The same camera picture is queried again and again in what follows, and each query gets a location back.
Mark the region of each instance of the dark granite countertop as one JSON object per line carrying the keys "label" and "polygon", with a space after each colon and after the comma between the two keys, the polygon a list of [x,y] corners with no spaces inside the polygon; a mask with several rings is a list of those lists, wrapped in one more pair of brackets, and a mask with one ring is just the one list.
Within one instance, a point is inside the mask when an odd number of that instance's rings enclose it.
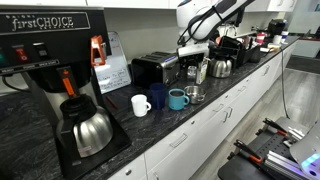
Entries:
{"label": "dark granite countertop", "polygon": [[[288,44],[282,48],[290,46],[298,38],[289,36]],[[278,53],[269,53],[259,63],[247,63],[226,79],[208,76],[200,85],[207,89],[205,101],[199,105],[188,105],[181,111],[165,107],[137,118],[130,99],[139,93],[146,94],[147,90],[126,86],[105,94],[104,98],[108,97],[116,106],[106,101],[108,110],[128,134],[132,145],[82,179],[107,179]],[[169,89],[183,89],[186,85],[186,81],[180,80]],[[0,179],[1,173],[10,179],[62,179],[50,124],[31,94],[0,97],[0,139]]]}

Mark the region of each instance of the floor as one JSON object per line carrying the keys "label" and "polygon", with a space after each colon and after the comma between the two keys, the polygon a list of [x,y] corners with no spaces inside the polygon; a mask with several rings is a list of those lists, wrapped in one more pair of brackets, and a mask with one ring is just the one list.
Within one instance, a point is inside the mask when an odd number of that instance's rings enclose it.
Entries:
{"label": "floor", "polygon": [[287,68],[320,74],[320,59],[292,56]]}
{"label": "floor", "polygon": [[[318,93],[320,75],[286,69],[284,79],[290,118],[310,126],[312,121],[320,118],[320,93]],[[285,116],[281,93],[281,78],[279,78],[190,180],[219,179],[217,172],[227,162],[229,153],[235,149],[233,142],[236,139],[249,143],[255,138],[258,129],[263,126],[262,120],[265,117],[276,120],[280,116]]]}

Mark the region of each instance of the blue mug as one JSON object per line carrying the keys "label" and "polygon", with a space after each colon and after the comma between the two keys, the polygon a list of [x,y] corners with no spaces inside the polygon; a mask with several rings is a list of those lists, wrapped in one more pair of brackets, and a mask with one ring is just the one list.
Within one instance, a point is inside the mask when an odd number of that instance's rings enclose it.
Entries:
{"label": "blue mug", "polygon": [[188,105],[190,99],[182,89],[171,89],[169,91],[169,107],[173,110],[181,110]]}

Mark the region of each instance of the white wall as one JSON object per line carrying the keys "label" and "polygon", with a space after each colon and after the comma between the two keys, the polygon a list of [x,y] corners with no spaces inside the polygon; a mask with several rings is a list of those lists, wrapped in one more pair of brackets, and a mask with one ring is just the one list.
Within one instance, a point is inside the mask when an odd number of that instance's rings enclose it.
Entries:
{"label": "white wall", "polygon": [[[258,26],[260,29],[268,27],[272,19],[283,19],[284,12],[245,12],[242,23],[239,25],[237,35],[250,32],[252,26]],[[224,27],[219,28],[220,35],[224,34]],[[229,29],[228,36],[234,36],[234,30]]]}
{"label": "white wall", "polygon": [[[175,10],[105,9],[108,31],[116,31],[128,61],[153,51],[177,48],[178,28]],[[281,13],[245,13],[238,34],[249,32],[251,26],[266,27]],[[8,78],[13,85],[25,87],[20,75]],[[7,92],[0,82],[0,93]]]}
{"label": "white wall", "polygon": [[314,34],[320,26],[320,12],[314,12],[319,0],[298,0],[292,13],[287,13],[289,32],[306,33],[311,29]]}

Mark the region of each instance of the stainless steel carafe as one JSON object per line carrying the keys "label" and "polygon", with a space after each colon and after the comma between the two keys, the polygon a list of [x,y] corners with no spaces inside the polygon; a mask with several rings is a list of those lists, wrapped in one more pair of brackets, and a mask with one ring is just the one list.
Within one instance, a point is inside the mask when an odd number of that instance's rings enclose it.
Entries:
{"label": "stainless steel carafe", "polygon": [[56,132],[73,161],[96,154],[110,142],[113,129],[108,114],[95,106],[90,96],[68,99],[60,109],[64,119]]}
{"label": "stainless steel carafe", "polygon": [[230,76],[231,68],[232,62],[229,56],[219,53],[215,58],[211,59],[208,74],[217,78],[225,78]]}

